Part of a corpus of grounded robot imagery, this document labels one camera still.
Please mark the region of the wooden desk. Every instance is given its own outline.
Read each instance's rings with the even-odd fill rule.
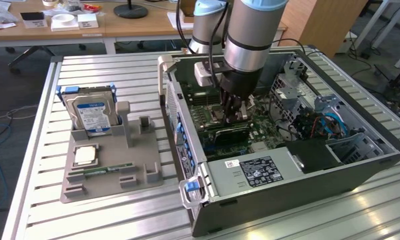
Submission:
[[[166,9],[176,7],[176,4],[171,2],[150,3],[141,0],[133,2],[154,4]],[[20,22],[16,23],[16,27],[0,29],[0,47],[104,43],[106,54],[116,54],[116,42],[180,39],[179,32],[173,29],[168,19],[171,10],[142,5],[148,9],[146,17],[125,19],[113,13],[114,7],[124,2],[98,2],[94,4],[102,7],[101,12],[105,13],[97,17],[98,28],[52,32],[50,16],[46,16],[48,27],[25,28],[20,15],[22,12],[40,12],[52,9],[52,7],[44,6],[40,0],[12,2],[9,11],[20,19]],[[280,23],[275,40],[281,38],[285,29],[287,26]],[[184,30],[184,33],[185,37],[191,38],[192,31]]]
[[[368,0],[289,0],[281,21],[288,26],[283,38],[315,45],[331,58],[344,41]],[[295,46],[283,41],[280,46]]]
[[[84,36],[85,34],[101,34],[101,36],[105,34],[105,16],[97,17],[98,28],[80,29],[77,31],[52,31],[50,16],[45,16],[48,27],[25,28],[20,13],[40,12],[53,7],[44,6],[41,0],[26,0],[25,2],[10,3],[9,12],[17,17],[20,22],[16,23],[17,26],[14,27],[0,29],[0,41],[88,38],[89,36]]]

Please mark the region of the red object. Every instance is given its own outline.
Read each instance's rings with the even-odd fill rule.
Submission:
[[[92,4],[82,4],[85,10],[92,11],[92,13],[96,13],[98,10],[101,10],[101,6],[92,5]]]
[[[315,133],[315,128],[316,128],[316,123],[317,123],[317,120],[319,120],[319,116],[315,118],[315,120],[313,120],[313,125],[312,125],[312,129],[311,129],[311,135],[309,135],[309,138],[312,138],[313,137],[313,133]]]

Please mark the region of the blue cable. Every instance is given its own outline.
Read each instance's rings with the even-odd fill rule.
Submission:
[[[6,179],[5,179],[5,175],[2,173],[1,166],[0,166],[0,177],[2,179],[2,184],[4,184],[4,196],[2,196],[1,201],[0,201],[0,205],[1,205],[5,202],[5,200],[8,199],[8,194],[9,194]]]
[[[8,140],[8,138],[10,137],[12,128],[10,128],[10,126],[6,125],[6,124],[0,124],[0,126],[8,128],[6,136],[5,136],[5,138],[0,141],[0,144],[2,144],[2,143]]]
[[[340,117],[335,114],[335,113],[325,113],[324,116],[329,116],[331,118],[333,118],[336,121],[337,121],[337,124],[340,126],[340,128],[343,129],[345,135],[348,135],[348,130],[347,130],[347,127],[344,125],[344,122],[343,120],[340,119]],[[327,123],[325,123],[325,120],[321,118],[321,124],[324,127],[324,130],[329,133],[329,134],[333,134],[333,132],[331,131],[331,129],[327,127]]]

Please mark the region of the lamp base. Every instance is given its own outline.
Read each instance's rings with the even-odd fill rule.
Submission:
[[[148,9],[140,5],[132,5],[132,9],[129,9],[129,5],[118,5],[113,8],[113,13],[125,19],[140,19],[148,15]]]

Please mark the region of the aluminum extrusion table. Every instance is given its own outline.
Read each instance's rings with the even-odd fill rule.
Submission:
[[[157,94],[157,57],[171,53],[68,56],[61,62],[50,63],[4,240],[192,239]],[[400,139],[400,119],[396,115],[325,56],[317,53],[309,56]],[[308,81],[319,92],[329,92],[316,78],[311,77]],[[117,87],[117,99],[130,102],[128,118],[149,115],[153,119],[164,185],[62,204],[58,199],[72,123],[65,107],[54,96],[54,89],[57,84],[94,87],[109,82],[114,82]],[[400,163],[376,174],[351,192],[196,239],[384,238],[400,239]]]

